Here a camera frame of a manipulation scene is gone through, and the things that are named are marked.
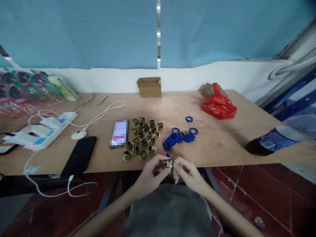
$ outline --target power strip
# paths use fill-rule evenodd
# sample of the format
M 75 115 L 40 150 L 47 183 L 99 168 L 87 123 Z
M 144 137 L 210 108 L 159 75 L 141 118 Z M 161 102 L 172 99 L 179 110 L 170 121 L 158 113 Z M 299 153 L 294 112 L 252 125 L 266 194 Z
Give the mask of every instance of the power strip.
M 40 150 L 48 147 L 55 139 L 58 137 L 62 131 L 78 116 L 75 112 L 65 112 L 62 113 L 57 120 L 62 124 L 60 128 L 51 129 L 51 132 L 45 136 L 36 136 L 37 140 L 31 145 L 25 145 L 24 148 L 29 150 Z

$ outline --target red plastic bag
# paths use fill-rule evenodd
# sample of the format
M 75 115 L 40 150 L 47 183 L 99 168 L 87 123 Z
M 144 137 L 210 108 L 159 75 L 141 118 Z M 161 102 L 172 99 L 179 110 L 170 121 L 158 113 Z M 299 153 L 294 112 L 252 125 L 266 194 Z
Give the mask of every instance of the red plastic bag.
M 218 83 L 213 83 L 214 95 L 207 97 L 202 103 L 202 109 L 219 120 L 233 119 L 237 107 L 230 99 L 221 94 Z

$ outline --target cardboard box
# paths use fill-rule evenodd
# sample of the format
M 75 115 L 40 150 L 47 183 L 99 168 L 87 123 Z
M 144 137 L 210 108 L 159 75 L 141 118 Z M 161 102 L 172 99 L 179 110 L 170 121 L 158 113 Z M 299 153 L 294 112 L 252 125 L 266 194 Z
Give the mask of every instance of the cardboard box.
M 137 80 L 141 97 L 161 97 L 160 77 L 143 77 Z
M 220 85 L 218 85 L 218 86 L 220 88 L 220 91 L 221 91 L 222 95 L 228 97 L 226 92 L 221 88 L 221 86 Z M 214 95 L 213 84 L 210 84 L 210 83 L 207 82 L 205 84 L 205 86 L 204 86 L 203 93 L 204 93 L 205 97 L 213 96 Z

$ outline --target smartphone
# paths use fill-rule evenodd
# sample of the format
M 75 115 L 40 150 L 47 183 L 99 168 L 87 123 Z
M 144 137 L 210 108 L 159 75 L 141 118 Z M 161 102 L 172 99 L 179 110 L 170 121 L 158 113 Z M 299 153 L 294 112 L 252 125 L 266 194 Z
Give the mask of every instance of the smartphone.
M 86 171 L 95 142 L 96 137 L 88 137 L 78 140 L 60 175 L 61 178 L 81 174 Z
M 32 128 L 28 124 L 28 125 L 24 126 L 22 129 L 18 130 L 17 132 L 24 132 L 24 133 L 27 133 L 30 135 L 34 135 L 34 133 L 32 133 L 31 130 L 32 130 Z M 8 154 L 9 152 L 13 151 L 18 146 L 19 146 L 18 144 L 3 140 L 3 142 L 0 143 L 0 155 Z
M 110 141 L 110 148 L 124 147 L 127 141 L 128 120 L 115 122 Z

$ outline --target white charging cable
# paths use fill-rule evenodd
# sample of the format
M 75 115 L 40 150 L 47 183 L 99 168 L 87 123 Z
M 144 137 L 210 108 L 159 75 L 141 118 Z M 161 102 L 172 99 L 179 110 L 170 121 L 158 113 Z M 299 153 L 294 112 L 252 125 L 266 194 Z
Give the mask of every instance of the white charging cable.
M 25 174 L 26 178 L 27 178 L 29 181 L 31 181 L 33 184 L 35 184 L 37 192 L 38 192 L 39 194 L 41 194 L 42 196 L 47 197 L 47 198 L 54 198 L 54 197 L 61 196 L 61 195 L 63 195 L 63 194 L 68 193 L 69 196 L 74 197 L 74 198 L 77 198 L 77 197 L 87 196 L 87 195 L 91 194 L 92 192 L 91 192 L 91 193 L 87 193 L 87 194 L 83 194 L 83 195 L 77 195 L 77 196 L 75 196 L 75 195 L 72 195 L 72 194 L 70 193 L 71 190 L 74 190 L 75 188 L 78 188 L 78 187 L 80 187 L 80 186 L 82 186 L 82 185 L 86 185 L 86 184 L 96 184 L 96 185 L 98 185 L 96 182 L 88 182 L 88 183 L 79 184 L 78 186 L 76 186 L 76 187 L 74 187 L 74 188 L 72 188 L 72 189 L 69 190 L 70 182 L 71 182 L 72 179 L 73 179 L 73 175 L 72 175 L 72 176 L 69 177 L 68 185 L 67 185 L 67 191 L 66 191 L 66 192 L 61 193 L 61 194 L 58 194 L 58 195 L 46 195 L 46 194 L 42 193 L 42 192 L 40 191 L 40 188 L 39 188 L 38 184 L 37 184 L 34 180 L 32 180 L 32 179 L 29 177 L 29 175 L 27 174 L 27 167 L 28 167 L 28 165 L 29 165 L 30 160 L 31 160 L 31 159 L 35 156 L 35 154 L 36 154 L 37 152 L 39 152 L 39 151 L 40 151 L 40 150 L 35 151 L 35 152 L 31 155 L 31 157 L 28 159 L 28 161 L 25 163 L 25 166 L 24 166 L 24 174 Z
M 111 108 L 111 106 L 114 105 L 114 104 L 117 103 L 117 102 L 124 102 L 124 104 L 121 105 L 121 106 L 118 106 L 118 107 L 113 107 L 113 108 Z M 106 114 L 106 112 L 107 112 L 108 110 L 120 108 L 120 107 L 123 107 L 124 105 L 126 105 L 126 101 L 125 101 L 125 100 L 118 100 L 118 101 L 114 102 L 114 103 L 111 104 L 106 110 L 104 110 L 103 112 L 101 112 L 100 114 L 98 114 L 90 123 L 85 124 L 85 125 L 75 125 L 75 124 L 73 124 L 72 122 L 70 122 L 70 121 L 69 121 L 69 122 L 70 122 L 71 125 L 76 126 L 76 127 L 84 127 L 84 126 L 85 126 L 85 128 L 83 129 L 83 131 L 86 131 L 86 129 L 88 128 L 88 126 L 89 126 L 90 124 L 93 124 L 93 123 L 97 122 L 100 118 L 102 118 L 102 117 Z M 32 119 L 33 117 L 36 117 L 36 116 L 39 116 L 39 117 L 41 117 L 42 119 L 45 119 L 44 117 L 42 117 L 42 115 L 46 115 L 46 116 L 50 116 L 50 117 L 55 118 L 55 117 L 52 116 L 52 115 L 42 114 L 42 113 L 41 113 L 42 111 L 52 112 L 52 113 L 54 113 L 54 114 L 60 116 L 60 114 L 58 114 L 58 113 L 56 113 L 56 112 L 54 112 L 54 111 L 52 111 L 52 110 L 47 110 L 47 109 L 39 110 L 39 112 L 38 112 L 36 115 L 33 115 L 33 116 L 31 116 L 31 117 L 29 118 L 28 124 L 31 125 L 31 119 Z

